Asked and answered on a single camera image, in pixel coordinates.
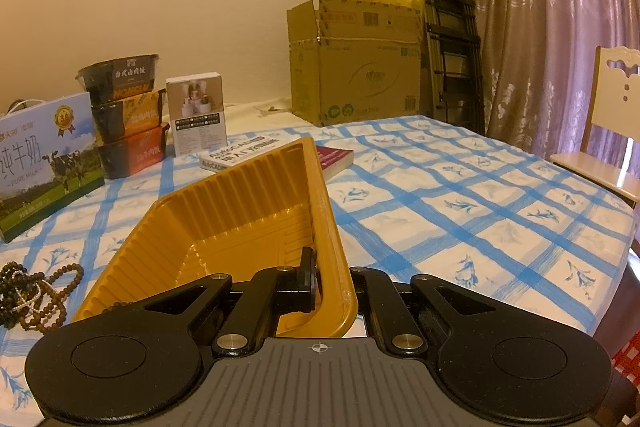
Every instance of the book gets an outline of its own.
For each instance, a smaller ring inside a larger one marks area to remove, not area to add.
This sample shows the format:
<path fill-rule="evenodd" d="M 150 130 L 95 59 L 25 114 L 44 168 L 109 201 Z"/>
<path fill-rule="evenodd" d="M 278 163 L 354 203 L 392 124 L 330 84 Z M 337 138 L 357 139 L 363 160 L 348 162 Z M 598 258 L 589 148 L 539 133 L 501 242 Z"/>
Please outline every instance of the book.
<path fill-rule="evenodd" d="M 226 146 L 222 77 L 190 74 L 166 80 L 175 155 Z"/>
<path fill-rule="evenodd" d="M 242 140 L 228 147 L 201 154 L 200 168 L 206 169 L 207 171 L 220 172 L 238 165 L 245 160 L 277 149 L 292 140 L 293 139 L 283 140 L 270 136 L 254 136 L 253 138 Z"/>
<path fill-rule="evenodd" d="M 255 158 L 271 150 L 277 149 L 294 140 L 271 136 L 254 136 L 231 146 L 200 155 L 200 167 L 213 172 L 220 172 L 233 167 L 250 158 Z M 318 159 L 322 167 L 324 181 L 329 181 L 338 172 L 353 165 L 353 151 L 333 149 L 316 145 Z"/>
<path fill-rule="evenodd" d="M 322 145 L 316 145 L 316 149 L 318 149 L 318 158 L 325 182 L 353 165 L 353 151 L 334 149 Z"/>
<path fill-rule="evenodd" d="M 102 185 L 89 93 L 0 118 L 0 237 L 6 243 Z"/>

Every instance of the crosshair mark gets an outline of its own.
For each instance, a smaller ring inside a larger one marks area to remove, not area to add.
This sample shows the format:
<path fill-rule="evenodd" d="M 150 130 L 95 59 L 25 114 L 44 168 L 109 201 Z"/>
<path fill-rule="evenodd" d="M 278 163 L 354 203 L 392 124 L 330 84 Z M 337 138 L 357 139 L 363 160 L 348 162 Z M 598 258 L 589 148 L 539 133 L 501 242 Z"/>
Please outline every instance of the crosshair mark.
<path fill-rule="evenodd" d="M 331 347 L 323 344 L 322 342 L 315 343 L 313 346 L 309 347 L 309 349 L 313 349 L 316 353 L 324 353 L 327 349 L 331 349 Z"/>

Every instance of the metal pin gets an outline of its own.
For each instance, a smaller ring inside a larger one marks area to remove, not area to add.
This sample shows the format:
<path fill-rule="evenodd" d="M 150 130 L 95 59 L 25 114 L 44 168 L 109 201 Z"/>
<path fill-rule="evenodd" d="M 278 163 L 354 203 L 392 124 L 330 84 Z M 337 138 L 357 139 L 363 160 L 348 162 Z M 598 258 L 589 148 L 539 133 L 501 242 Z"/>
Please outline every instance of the metal pin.
<path fill-rule="evenodd" d="M 237 333 L 229 333 L 227 335 L 222 335 L 217 341 L 219 347 L 222 349 L 229 349 L 230 351 L 234 351 L 236 349 L 242 349 L 246 344 L 248 344 L 248 340 L 244 335 L 238 335 Z"/>
<path fill-rule="evenodd" d="M 419 347 L 422 347 L 422 344 L 424 344 L 424 340 L 422 340 L 418 335 L 412 335 L 411 333 L 396 335 L 391 342 L 398 349 L 404 349 L 405 351 L 418 349 Z"/>

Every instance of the beaded necklace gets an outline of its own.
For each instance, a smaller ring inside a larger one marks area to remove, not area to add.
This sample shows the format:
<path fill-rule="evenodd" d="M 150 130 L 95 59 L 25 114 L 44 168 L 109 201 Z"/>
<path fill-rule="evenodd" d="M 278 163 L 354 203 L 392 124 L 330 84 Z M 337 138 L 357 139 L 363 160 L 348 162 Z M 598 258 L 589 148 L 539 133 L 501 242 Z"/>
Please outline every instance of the beaded necklace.
<path fill-rule="evenodd" d="M 52 284 L 70 271 L 76 272 L 74 279 L 60 292 L 56 291 Z M 79 285 L 83 275 L 84 270 L 77 263 L 59 268 L 50 277 L 42 272 L 29 275 L 25 267 L 15 261 L 5 264 L 0 269 L 0 325 L 10 330 L 19 323 L 26 331 L 40 333 L 60 327 L 66 319 L 64 301 Z M 40 309 L 45 296 L 49 296 L 50 302 Z M 56 313 L 56 320 L 47 326 Z"/>

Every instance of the small product box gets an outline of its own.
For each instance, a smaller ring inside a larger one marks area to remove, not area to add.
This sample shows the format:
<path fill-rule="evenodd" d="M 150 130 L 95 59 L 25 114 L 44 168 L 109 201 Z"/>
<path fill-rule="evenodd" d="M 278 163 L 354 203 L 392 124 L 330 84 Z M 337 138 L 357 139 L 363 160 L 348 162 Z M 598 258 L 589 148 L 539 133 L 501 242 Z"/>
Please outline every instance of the small product box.
<path fill-rule="evenodd" d="M 190 74 L 166 80 L 175 155 L 226 146 L 222 77 Z"/>
<path fill-rule="evenodd" d="M 260 154 L 289 143 L 290 140 L 273 138 L 269 136 L 254 136 L 229 147 L 224 147 L 210 153 L 200 155 L 200 167 L 207 171 L 220 172 L 229 167 L 233 167 L 250 158 L 255 158 Z"/>

